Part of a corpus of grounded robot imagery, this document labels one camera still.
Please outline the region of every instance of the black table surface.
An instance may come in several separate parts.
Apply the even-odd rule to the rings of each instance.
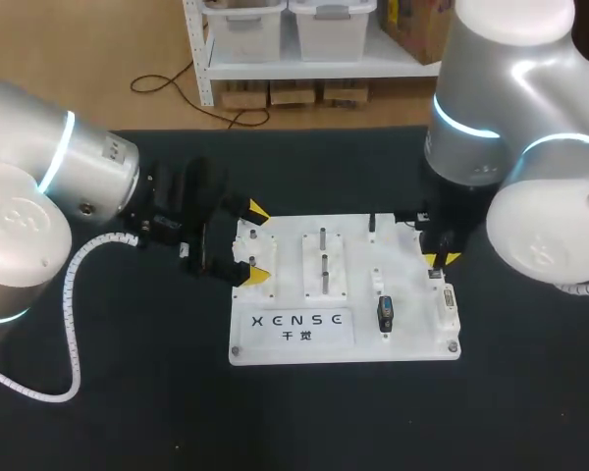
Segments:
[[[226,164],[273,215],[422,197],[423,128],[121,135],[144,161]],[[117,229],[74,225],[74,248]],[[235,230],[216,219],[214,253]],[[448,279],[459,361],[236,368],[229,288],[181,273],[172,249],[100,248],[76,287],[80,393],[53,405],[0,385],[0,470],[589,469],[589,298],[518,275],[483,228]],[[0,344],[0,371],[48,393],[71,380],[61,284]]]

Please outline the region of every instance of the power cord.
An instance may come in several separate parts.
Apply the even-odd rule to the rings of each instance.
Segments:
[[[131,82],[131,91],[135,92],[135,93],[156,93],[159,90],[163,90],[164,88],[166,88],[169,85],[172,85],[174,88],[177,89],[177,91],[179,92],[179,94],[182,96],[182,98],[185,100],[185,102],[191,106],[193,109],[195,109],[196,111],[201,112],[203,115],[207,115],[211,118],[215,118],[217,120],[220,120],[222,122],[228,123],[229,125],[227,126],[227,129],[230,130],[233,126],[240,126],[241,128],[258,128],[260,126],[265,125],[266,123],[269,122],[269,120],[271,119],[271,115],[268,112],[268,110],[266,108],[261,109],[261,110],[240,110],[236,116],[233,119],[229,119],[226,118],[224,116],[220,116],[220,115],[216,115],[214,113],[210,113],[209,111],[205,111],[202,108],[196,106],[194,103],[192,103],[189,98],[187,98],[187,96],[184,94],[184,92],[181,90],[181,87],[179,86],[179,84],[176,82],[176,80],[182,76],[183,74],[185,74],[187,71],[189,71],[192,66],[194,65],[194,61],[191,61],[189,64],[187,64],[184,68],[182,68],[180,71],[178,71],[172,78],[168,78],[165,76],[160,76],[159,74],[147,74],[145,76],[139,76],[137,78],[134,78]],[[140,88],[136,88],[135,86],[144,79],[160,79],[160,80],[164,80],[164,82],[159,85],[159,86],[155,86],[153,88],[145,88],[145,89],[140,89]],[[260,112],[260,113],[264,113],[264,119],[262,121],[260,121],[259,123],[242,123],[239,121],[239,119],[244,116],[246,113],[256,113],[256,112]]]

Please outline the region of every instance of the plastic storage bin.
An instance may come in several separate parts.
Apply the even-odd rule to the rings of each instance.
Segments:
[[[366,26],[377,0],[291,0],[304,61],[362,59]]]
[[[203,14],[214,34],[214,53],[228,63],[279,61],[282,12],[286,5],[287,0],[256,8],[203,5]]]

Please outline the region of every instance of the cardboard box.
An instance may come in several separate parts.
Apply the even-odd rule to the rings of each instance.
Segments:
[[[316,90],[312,80],[272,80],[271,105],[313,105]]]
[[[339,78],[325,80],[323,103],[334,108],[357,108],[369,102],[366,79]]]
[[[219,106],[226,110],[266,108],[268,82],[265,80],[227,80],[221,84]]]
[[[443,58],[455,0],[380,0],[383,30],[421,64]]]

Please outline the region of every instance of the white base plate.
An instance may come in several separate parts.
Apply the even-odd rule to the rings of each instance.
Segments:
[[[454,289],[430,279],[418,235],[392,214],[240,221],[237,261],[255,257],[271,278],[233,290],[229,358],[233,365],[455,360],[460,357]],[[326,228],[326,250],[319,233]],[[250,231],[256,231],[256,238]],[[328,254],[323,294],[321,257]],[[380,295],[393,299],[390,334],[380,333]]]

